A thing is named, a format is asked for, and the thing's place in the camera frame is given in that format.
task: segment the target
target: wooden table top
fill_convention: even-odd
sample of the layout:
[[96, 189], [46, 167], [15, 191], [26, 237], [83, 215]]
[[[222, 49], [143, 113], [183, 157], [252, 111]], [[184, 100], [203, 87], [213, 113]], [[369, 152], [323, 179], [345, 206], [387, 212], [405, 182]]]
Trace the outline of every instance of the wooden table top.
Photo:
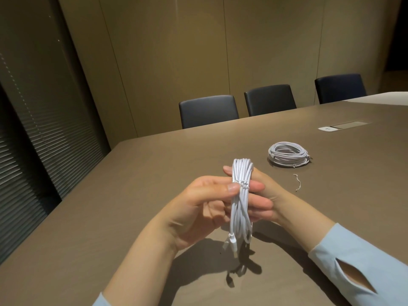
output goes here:
[[[318, 130], [355, 120], [370, 124]], [[279, 141], [302, 145], [313, 162], [272, 167], [268, 148]], [[407, 154], [408, 106], [352, 102], [122, 142], [0, 266], [0, 305], [91, 305], [162, 206], [243, 157], [290, 191], [298, 174], [296, 195], [408, 263]], [[347, 305], [279, 226], [260, 222], [255, 232], [241, 262], [222, 250], [222, 229], [180, 253], [161, 305]]]

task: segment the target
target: chair backrest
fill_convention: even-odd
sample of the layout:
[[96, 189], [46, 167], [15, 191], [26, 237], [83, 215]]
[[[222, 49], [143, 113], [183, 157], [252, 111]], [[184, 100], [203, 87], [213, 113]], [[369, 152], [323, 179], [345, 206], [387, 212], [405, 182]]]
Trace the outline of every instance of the chair backrest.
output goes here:
[[239, 119], [232, 95], [200, 97], [179, 103], [183, 129]]
[[249, 116], [287, 111], [296, 108], [289, 85], [274, 85], [244, 92]]
[[320, 104], [365, 97], [367, 95], [360, 74], [320, 77], [314, 81], [314, 84]]

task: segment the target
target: light blue shirt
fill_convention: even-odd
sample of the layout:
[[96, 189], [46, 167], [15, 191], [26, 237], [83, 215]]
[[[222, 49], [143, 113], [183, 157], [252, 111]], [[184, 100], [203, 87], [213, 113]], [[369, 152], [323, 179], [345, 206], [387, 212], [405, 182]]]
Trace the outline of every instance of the light blue shirt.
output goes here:
[[[339, 224], [309, 257], [353, 306], [408, 305], [408, 266]], [[350, 281], [336, 259], [358, 269], [376, 293]], [[101, 293], [93, 306], [111, 305]]]

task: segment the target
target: coiled white cable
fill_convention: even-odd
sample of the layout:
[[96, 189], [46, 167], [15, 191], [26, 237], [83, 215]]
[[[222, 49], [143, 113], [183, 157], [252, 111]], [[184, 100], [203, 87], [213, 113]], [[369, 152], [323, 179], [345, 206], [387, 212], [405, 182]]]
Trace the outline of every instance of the coiled white cable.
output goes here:
[[244, 237], [250, 243], [252, 237], [252, 223], [248, 216], [249, 181], [253, 164], [250, 159], [235, 159], [232, 165], [232, 182], [241, 185], [239, 194], [231, 200], [230, 232], [224, 243], [224, 249], [230, 244], [234, 257], [238, 256], [237, 238]]
[[307, 150], [296, 143], [279, 142], [269, 149], [268, 158], [273, 163], [283, 167], [299, 167], [306, 165], [312, 159]]

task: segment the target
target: black chair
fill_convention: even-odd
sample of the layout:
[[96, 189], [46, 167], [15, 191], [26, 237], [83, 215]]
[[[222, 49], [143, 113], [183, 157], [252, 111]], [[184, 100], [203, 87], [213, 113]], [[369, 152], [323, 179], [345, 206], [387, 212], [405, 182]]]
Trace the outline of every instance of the black chair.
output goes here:
[[289, 85], [274, 85], [244, 92], [249, 116], [287, 111], [296, 108]]
[[232, 95], [200, 97], [179, 103], [183, 129], [239, 119]]
[[365, 97], [367, 95], [360, 74], [320, 77], [314, 81], [314, 84], [320, 104]]

